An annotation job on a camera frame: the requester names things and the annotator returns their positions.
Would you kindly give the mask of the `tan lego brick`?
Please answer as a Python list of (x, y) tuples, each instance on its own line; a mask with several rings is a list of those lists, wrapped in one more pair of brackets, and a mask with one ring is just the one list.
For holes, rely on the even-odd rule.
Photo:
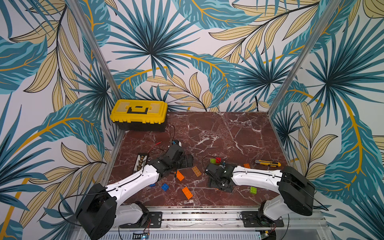
[(201, 171), (199, 170), (199, 168), (198, 168), (197, 166), (192, 167), (192, 170), (193, 170), (194, 174), (195, 174), (197, 177), (199, 177), (199, 176), (202, 175)]

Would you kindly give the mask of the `small green lego brick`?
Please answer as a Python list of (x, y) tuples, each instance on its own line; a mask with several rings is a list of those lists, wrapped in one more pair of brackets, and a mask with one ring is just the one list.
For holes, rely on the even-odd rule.
[(250, 187), (250, 193), (253, 194), (253, 195), (256, 195), (257, 194), (257, 188)]

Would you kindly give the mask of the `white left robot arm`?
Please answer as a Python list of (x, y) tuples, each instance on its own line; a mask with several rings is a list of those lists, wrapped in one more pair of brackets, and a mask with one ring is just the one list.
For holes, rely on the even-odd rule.
[(93, 185), (76, 211), (76, 219), (92, 240), (102, 238), (114, 227), (146, 227), (150, 212), (141, 202), (136, 201), (126, 209), (121, 205), (142, 189), (193, 165), (191, 154), (186, 154), (180, 145), (170, 145), (165, 154), (125, 179), (105, 187)]

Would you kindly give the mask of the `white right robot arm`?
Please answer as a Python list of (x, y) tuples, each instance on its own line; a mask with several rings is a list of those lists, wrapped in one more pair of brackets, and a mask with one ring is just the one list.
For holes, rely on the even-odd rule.
[(282, 170), (257, 170), (226, 164), (208, 164), (205, 174), (209, 186), (231, 193), (234, 186), (249, 186), (273, 191), (275, 198), (261, 203), (257, 219), (269, 223), (290, 213), (311, 216), (314, 209), (315, 186), (290, 166)]

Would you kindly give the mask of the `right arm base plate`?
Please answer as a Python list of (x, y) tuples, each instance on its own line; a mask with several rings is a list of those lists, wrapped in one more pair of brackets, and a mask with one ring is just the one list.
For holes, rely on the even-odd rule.
[(285, 224), (282, 218), (278, 218), (276, 221), (268, 220), (264, 217), (258, 217), (258, 211), (243, 211), (240, 213), (240, 219), (242, 220), (245, 228), (280, 228)]

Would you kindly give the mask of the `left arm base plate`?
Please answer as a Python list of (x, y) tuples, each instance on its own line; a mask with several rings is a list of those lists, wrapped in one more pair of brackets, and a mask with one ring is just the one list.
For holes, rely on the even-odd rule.
[(134, 224), (123, 224), (120, 226), (122, 229), (138, 229), (149, 227), (150, 229), (159, 229), (162, 226), (163, 220), (162, 212), (148, 212), (144, 213), (144, 216), (139, 219), (137, 223)]

